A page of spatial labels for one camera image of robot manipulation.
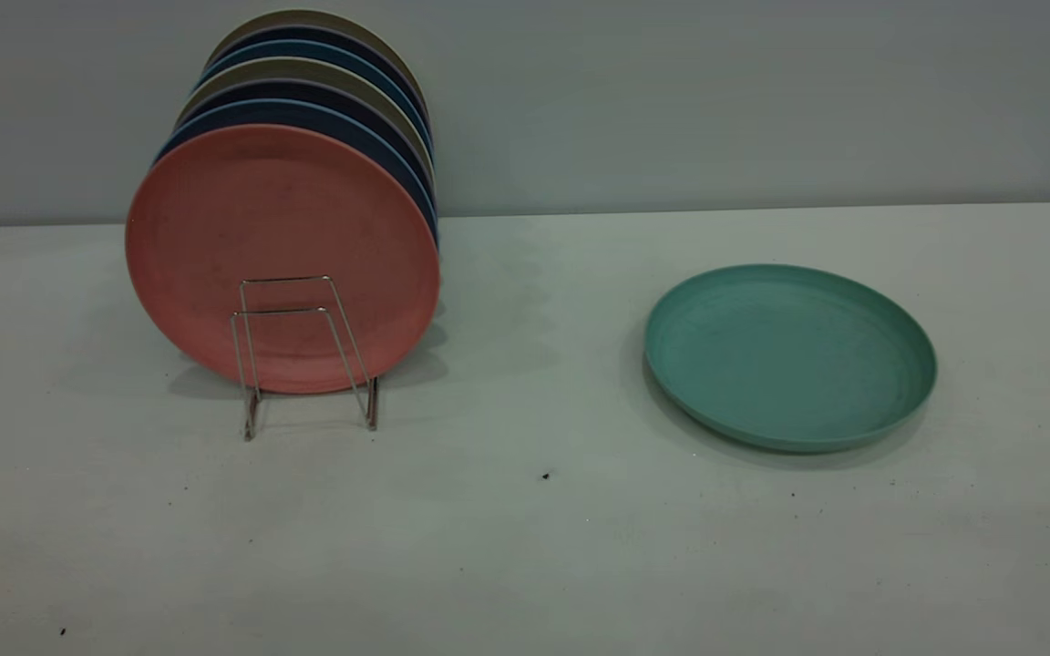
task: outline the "blue plate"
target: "blue plate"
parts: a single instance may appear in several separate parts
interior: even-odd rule
[[[162,152],[156,155],[155,162],[160,162],[160,158],[189,139],[211,132],[213,129],[247,124],[289,125],[292,128],[309,129],[336,139],[371,157],[372,162],[386,169],[387,173],[404,187],[412,199],[416,200],[424,219],[428,221],[433,239],[439,245],[437,212],[428,192],[420,184],[416,173],[413,173],[412,166],[378,134],[366,129],[359,121],[334,109],[298,100],[243,100],[225,107],[212,108],[176,129],[162,148]]]
[[[243,100],[300,100],[303,103],[318,105],[333,109],[341,114],[354,118],[359,121],[364,128],[372,130],[387,142],[404,162],[412,166],[413,173],[416,173],[420,184],[428,191],[432,203],[435,205],[435,190],[433,189],[432,176],[428,174],[428,167],[420,162],[420,156],[416,149],[408,144],[407,139],[387,122],[374,108],[369,107],[361,100],[351,96],[338,88],[321,86],[304,80],[264,80],[264,82],[252,82],[228,88],[220,93],[210,97],[204,103],[193,107],[177,121],[178,125],[184,125],[193,117],[208,112],[209,109],[224,107],[233,103],[240,103]]]
[[[929,338],[895,302],[798,266],[734,266],[667,292],[646,324],[646,360],[700,423],[789,452],[888,435],[938,373]]]
[[[428,152],[432,152],[432,133],[424,120],[424,109],[412,100],[418,98],[415,92],[405,90],[405,88],[395,82],[396,79],[402,80],[399,78],[399,73],[395,72],[395,67],[388,65],[387,67],[391,68],[391,71],[384,71],[380,67],[375,66],[374,63],[369,62],[350,49],[342,48],[340,45],[329,45],[329,43],[317,41],[303,41],[298,38],[272,38],[272,40],[266,40],[265,38],[257,40],[255,38],[251,42],[242,41],[226,51],[222,56],[222,59],[213,62],[212,66],[205,69],[196,86],[193,86],[193,90],[196,90],[197,86],[202,86],[206,80],[213,78],[213,76],[223,70],[229,69],[229,67],[252,61],[252,59],[266,58],[315,59],[315,61],[342,67],[342,69],[350,70],[354,75],[359,76],[359,78],[368,80],[368,82],[378,87],[380,91],[386,93],[388,99],[392,99],[393,103],[396,103],[400,109],[403,109],[404,114],[407,114],[408,120],[416,126],[420,137],[424,139],[425,145],[428,146]]]

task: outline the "dark blue plate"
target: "dark blue plate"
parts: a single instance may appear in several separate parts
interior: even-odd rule
[[[178,125],[187,124],[193,117],[208,112],[209,109],[225,107],[233,103],[240,103],[243,100],[300,100],[303,103],[318,105],[333,109],[341,114],[354,118],[359,121],[364,128],[375,132],[387,145],[404,158],[404,162],[412,166],[413,173],[416,173],[420,184],[428,191],[428,196],[435,205],[435,190],[433,189],[432,176],[428,175],[428,167],[420,162],[420,155],[416,149],[408,144],[407,137],[396,129],[390,121],[385,120],[379,112],[371,108],[366,103],[356,99],[338,88],[322,86],[304,80],[264,80],[264,82],[251,82],[243,86],[233,86],[220,93],[210,97],[204,103],[193,107],[188,114],[181,117]]]
[[[313,29],[313,33],[315,33],[313,37],[318,37],[318,35],[323,35],[323,37],[324,35],[333,35],[333,37],[345,38],[333,31],[314,28],[279,28],[252,34],[246,40],[234,43],[229,50],[226,50],[222,55],[220,59],[217,59],[208,69],[205,69],[196,86],[202,86],[206,80],[217,75],[217,72],[228,69],[230,66],[249,62],[251,59],[317,59],[320,62],[344,67],[344,69],[354,72],[354,75],[358,75],[359,78],[378,86],[380,90],[391,97],[392,101],[395,101],[399,105],[399,108],[404,110],[408,120],[412,120],[412,123],[416,125],[416,129],[419,130],[420,136],[424,139],[425,145],[428,146],[428,149],[432,148],[432,133],[424,118],[426,117],[426,111],[422,107],[422,101],[416,92],[412,91],[411,86],[405,83],[403,76],[396,70],[395,66],[392,66],[391,63],[387,63],[386,59],[380,58],[378,55],[376,55],[376,59],[386,64],[385,66],[379,66],[372,59],[365,58],[359,49],[363,48],[372,54],[375,54],[375,51],[366,48],[365,45],[359,45],[358,42],[351,40],[351,38],[345,38],[345,40],[356,43],[357,46],[355,49],[350,48],[349,45],[341,42],[333,43],[320,40],[319,38],[282,37],[282,35],[276,34],[296,29]]]
[[[378,134],[371,132],[359,121],[338,113],[334,109],[302,103],[299,100],[243,100],[238,103],[225,105],[225,107],[212,108],[208,112],[193,118],[192,121],[182,125],[172,133],[168,144],[164,145],[162,152],[156,155],[154,163],[160,162],[160,158],[170,153],[173,148],[192,137],[212,132],[213,129],[258,123],[309,129],[312,132],[336,139],[363,153],[372,162],[378,163],[400,183],[401,187],[404,187],[408,195],[412,195],[412,199],[416,200],[416,206],[424,215],[424,220],[428,221],[432,239],[437,241],[439,248],[437,211],[428,192],[424,190],[420,179],[413,173],[412,166],[408,166],[408,163]]]

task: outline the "stack of plates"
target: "stack of plates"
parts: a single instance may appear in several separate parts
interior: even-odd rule
[[[134,196],[128,270],[164,335],[232,379],[243,279],[330,275],[378,377],[432,321],[435,208],[428,113],[403,60],[345,18],[276,12],[210,56]],[[247,294],[251,310],[334,306],[326,282]],[[252,331],[262,389],[350,386],[323,316]]]

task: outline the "metal wire plate stand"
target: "metal wire plate stand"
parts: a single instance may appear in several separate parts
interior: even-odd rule
[[[351,341],[351,348],[355,352],[355,360],[358,361],[359,369],[362,372],[363,387],[366,389],[368,399],[364,404],[362,401],[362,395],[359,394],[359,386],[355,383],[355,373],[351,368],[351,361],[344,348],[342,348],[342,339],[339,339],[338,327],[335,325],[335,319],[332,313],[324,306],[311,306],[311,308],[287,308],[287,310],[264,310],[264,311],[251,311],[246,304],[246,288],[247,287],[257,287],[257,285],[287,285],[287,283],[295,282],[314,282],[318,279],[324,279],[327,285],[330,287],[330,293],[335,296],[335,306],[338,308],[339,319],[342,320],[342,326],[346,329],[348,340]],[[379,411],[379,379],[372,378],[368,375],[366,365],[362,362],[362,353],[359,353],[359,344],[355,341],[355,332],[351,331],[351,323],[346,320],[346,310],[342,306],[342,298],[339,298],[338,290],[335,287],[335,282],[330,275],[312,275],[312,277],[307,278],[266,278],[266,279],[243,279],[242,285],[238,287],[238,296],[242,299],[242,310],[234,312],[230,315],[230,331],[233,333],[233,352],[237,357],[237,374],[238,380],[242,382],[242,394],[245,396],[246,400],[246,422],[245,427],[243,427],[243,432],[245,433],[246,441],[252,440],[257,437],[258,432],[258,406],[261,404],[261,383],[258,380],[258,358],[253,353],[253,334],[250,331],[250,317],[282,317],[296,316],[300,314],[313,314],[318,313],[327,317],[327,325],[330,326],[330,336],[335,340],[335,348],[338,348],[338,356],[342,359],[342,369],[346,373],[346,378],[351,381],[351,390],[355,394],[356,403],[359,405],[359,411],[362,414],[362,424],[366,426],[369,431],[374,431],[376,429],[376,421],[378,419]],[[246,383],[246,366],[242,361],[242,343],[240,343],[240,332],[238,332],[238,324],[246,332],[246,346],[250,352],[250,375],[252,377],[251,385]]]

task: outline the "beige plate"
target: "beige plate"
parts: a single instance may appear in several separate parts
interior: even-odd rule
[[[362,104],[374,108],[380,115],[391,121],[399,133],[407,139],[408,144],[419,155],[420,162],[424,163],[432,182],[435,183],[437,175],[435,175],[432,166],[432,157],[428,156],[428,149],[420,137],[420,133],[412,125],[407,114],[404,114],[403,109],[400,109],[396,103],[388,99],[386,93],[380,91],[368,80],[363,80],[354,72],[342,69],[342,67],[316,61],[316,59],[266,58],[230,66],[208,79],[189,96],[184,104],[184,109],[181,109],[181,113],[176,117],[176,124],[172,128],[180,128],[184,117],[191,112],[193,107],[211,99],[211,97],[228,90],[228,88],[250,82],[261,82],[261,80],[304,80],[304,82],[337,88],[339,91],[355,96]]]
[[[337,17],[334,14],[327,14],[323,12],[316,12],[314,9],[282,9],[280,12],[272,12],[270,14],[264,14],[256,18],[251,18],[250,21],[246,21],[244,24],[239,25],[237,29],[229,33],[223,38],[220,43],[217,43],[217,48],[213,48],[212,55],[209,55],[209,61],[205,62],[205,67],[212,66],[213,62],[216,61],[217,55],[222,54],[222,50],[229,48],[234,42],[242,40],[242,38],[249,37],[249,35],[255,31],[261,31],[264,29],[275,28],[275,26],[289,26],[289,25],[309,25],[318,26],[318,28],[330,29],[332,31],[337,31],[339,34],[345,34],[346,37],[354,38],[355,40],[362,42],[364,45],[370,45],[380,55],[383,55],[388,62],[392,63],[407,82],[412,85],[412,88],[416,90],[417,96],[420,97],[420,104],[424,103],[424,91],[420,88],[420,83],[416,81],[416,76],[412,75],[412,69],[407,67],[403,59],[396,55],[395,50],[392,50],[391,45],[383,42],[382,38],[379,38],[374,31],[365,28],[356,22],[349,21],[344,17]]]

